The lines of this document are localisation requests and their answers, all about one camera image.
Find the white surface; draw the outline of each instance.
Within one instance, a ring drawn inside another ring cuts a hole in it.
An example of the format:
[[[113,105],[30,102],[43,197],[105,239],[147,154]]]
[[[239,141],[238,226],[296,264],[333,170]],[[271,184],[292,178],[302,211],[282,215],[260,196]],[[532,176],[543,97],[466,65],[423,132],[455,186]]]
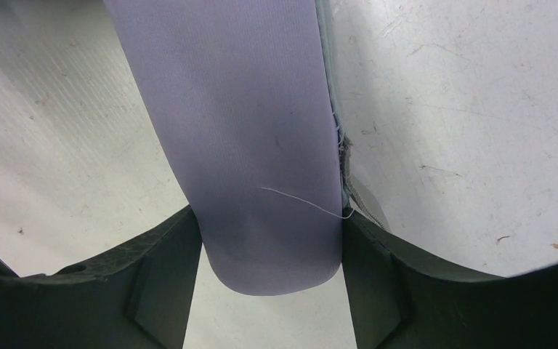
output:
[[[558,261],[558,1],[333,8],[356,172],[393,232],[501,275]],[[0,257],[54,273],[185,204],[101,3],[0,1]],[[341,274],[246,297],[203,255],[185,347],[354,348]]]

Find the white thread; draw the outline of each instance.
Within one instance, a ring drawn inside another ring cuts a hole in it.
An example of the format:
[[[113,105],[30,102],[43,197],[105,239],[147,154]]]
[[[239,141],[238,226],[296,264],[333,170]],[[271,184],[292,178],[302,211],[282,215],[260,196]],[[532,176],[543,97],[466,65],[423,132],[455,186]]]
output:
[[[339,216],[337,214],[334,214],[333,212],[327,211],[327,210],[323,209],[322,207],[319,207],[318,205],[312,203],[311,201],[307,201],[303,198],[299,198],[298,196],[290,195],[290,194],[284,193],[283,191],[279,191],[279,190],[276,190],[276,189],[273,189],[273,188],[267,188],[267,187],[258,187],[258,188],[262,189],[262,190],[272,191],[272,192],[275,192],[277,194],[287,196],[289,198],[295,198],[296,200],[302,201],[302,202],[304,202],[306,204],[309,204],[309,205],[311,205],[311,206],[313,206],[317,209],[321,209],[322,211],[324,211],[324,212],[326,212],[326,213],[328,213],[328,214],[330,214],[334,217],[341,218],[342,220],[346,220],[346,219],[350,218],[352,216],[352,214],[354,214],[354,211],[355,211],[355,209],[352,208],[352,211],[349,213],[349,215],[347,217],[342,217],[342,216]]]

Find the lavender fabric strap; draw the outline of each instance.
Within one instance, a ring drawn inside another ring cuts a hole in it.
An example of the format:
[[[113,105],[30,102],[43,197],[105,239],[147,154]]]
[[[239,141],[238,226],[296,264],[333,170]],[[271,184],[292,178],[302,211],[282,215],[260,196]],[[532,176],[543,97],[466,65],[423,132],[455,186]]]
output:
[[[332,277],[340,140],[315,1],[105,4],[218,278],[274,295]]]

